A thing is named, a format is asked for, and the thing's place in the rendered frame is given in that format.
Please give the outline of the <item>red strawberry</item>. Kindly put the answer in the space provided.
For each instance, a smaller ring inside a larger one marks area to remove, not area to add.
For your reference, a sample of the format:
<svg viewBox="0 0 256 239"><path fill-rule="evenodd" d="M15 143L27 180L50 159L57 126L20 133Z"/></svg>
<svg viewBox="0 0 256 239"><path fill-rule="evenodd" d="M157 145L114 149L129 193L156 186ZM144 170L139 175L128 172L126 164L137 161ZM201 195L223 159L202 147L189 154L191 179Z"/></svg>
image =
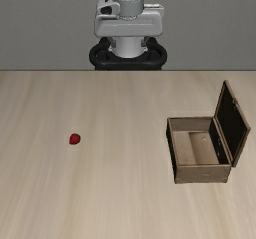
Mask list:
<svg viewBox="0 0 256 239"><path fill-rule="evenodd" d="M81 136L77 133L73 133L70 135L69 138L69 144L70 145L76 145L81 141Z"/></svg>

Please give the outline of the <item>brown wooden box lid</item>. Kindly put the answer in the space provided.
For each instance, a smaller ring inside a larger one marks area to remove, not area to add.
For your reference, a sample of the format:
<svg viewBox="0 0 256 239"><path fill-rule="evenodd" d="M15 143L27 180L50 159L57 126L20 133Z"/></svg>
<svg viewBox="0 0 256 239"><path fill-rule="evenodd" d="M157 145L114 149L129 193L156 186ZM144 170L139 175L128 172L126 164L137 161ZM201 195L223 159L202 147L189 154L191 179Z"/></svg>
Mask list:
<svg viewBox="0 0 256 239"><path fill-rule="evenodd" d="M222 84L214 119L229 161L236 167L251 128L227 80Z"/></svg>

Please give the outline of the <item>brown wooden box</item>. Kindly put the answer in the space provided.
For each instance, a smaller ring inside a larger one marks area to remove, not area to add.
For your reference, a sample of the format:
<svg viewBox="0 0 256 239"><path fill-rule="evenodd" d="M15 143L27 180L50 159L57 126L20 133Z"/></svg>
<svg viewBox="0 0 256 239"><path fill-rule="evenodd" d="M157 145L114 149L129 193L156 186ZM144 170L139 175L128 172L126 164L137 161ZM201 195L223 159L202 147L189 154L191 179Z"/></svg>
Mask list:
<svg viewBox="0 0 256 239"><path fill-rule="evenodd" d="M166 138L176 184L227 182L231 161L214 118L168 118Z"/></svg>

